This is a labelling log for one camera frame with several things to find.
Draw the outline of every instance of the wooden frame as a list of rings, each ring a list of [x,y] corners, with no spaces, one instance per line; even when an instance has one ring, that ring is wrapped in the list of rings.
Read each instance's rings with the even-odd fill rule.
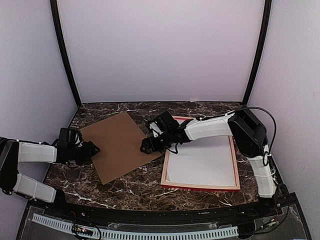
[[[176,120],[188,120],[192,117],[180,117],[180,116],[173,116]],[[235,153],[235,146],[233,137],[229,136],[229,143],[230,143],[230,150],[231,150],[231,157],[233,163],[233,173],[234,173],[234,186],[215,186],[215,185],[198,185],[198,184],[187,184],[187,183],[174,183],[167,181],[167,170],[168,170],[168,163],[169,163],[169,155],[171,152],[166,150],[164,163],[163,163],[163,170],[162,170],[162,177],[161,177],[161,186],[164,188],[178,188],[178,189],[188,189],[188,190],[198,190],[198,191],[224,191],[224,192],[236,192],[240,190],[240,180],[239,180],[239,172],[238,172],[238,165]]]

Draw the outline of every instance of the white paper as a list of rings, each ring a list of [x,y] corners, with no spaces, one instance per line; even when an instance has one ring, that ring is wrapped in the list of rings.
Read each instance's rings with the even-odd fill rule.
[[[236,186],[229,136],[178,145],[178,154],[169,154],[166,178],[171,183]]]

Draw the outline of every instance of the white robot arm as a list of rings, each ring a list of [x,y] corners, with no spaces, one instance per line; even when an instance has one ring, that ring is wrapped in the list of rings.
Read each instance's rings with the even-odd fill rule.
[[[61,128],[59,138],[53,145],[0,137],[0,188],[7,195],[14,192],[31,199],[54,203],[57,201],[57,191],[59,197],[63,192],[19,173],[19,163],[66,164],[74,160],[82,165],[99,151],[91,141],[83,141],[78,130],[69,128]]]
[[[274,181],[275,170],[268,164],[270,151],[267,130],[247,107],[242,106],[217,117],[189,119],[182,124],[166,111],[148,121],[146,126],[154,133],[154,136],[142,141],[140,150],[147,154],[169,148],[172,144],[183,144],[207,137],[233,136],[239,151],[247,157],[252,166],[259,200],[274,202],[272,198],[277,186]]]

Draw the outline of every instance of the brown cardboard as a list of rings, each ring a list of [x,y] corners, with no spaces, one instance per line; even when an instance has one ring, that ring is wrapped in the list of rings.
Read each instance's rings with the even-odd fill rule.
[[[92,158],[102,184],[107,184],[161,156],[159,152],[140,152],[146,136],[123,112],[81,129],[83,139],[92,141],[101,149]]]

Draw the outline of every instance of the dark marble surface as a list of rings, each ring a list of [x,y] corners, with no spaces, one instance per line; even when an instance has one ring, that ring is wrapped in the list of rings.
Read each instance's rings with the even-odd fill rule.
[[[89,103],[76,114],[71,126],[83,128],[114,114],[128,112],[144,133],[145,120],[168,110],[186,117],[215,116],[238,107],[222,102],[136,102]],[[252,168],[235,146],[241,190],[208,192],[168,189],[160,186],[164,157],[102,185],[93,164],[75,169],[52,164],[45,183],[62,189],[69,203],[92,207],[142,211],[199,210],[241,205],[258,201],[258,188]]]

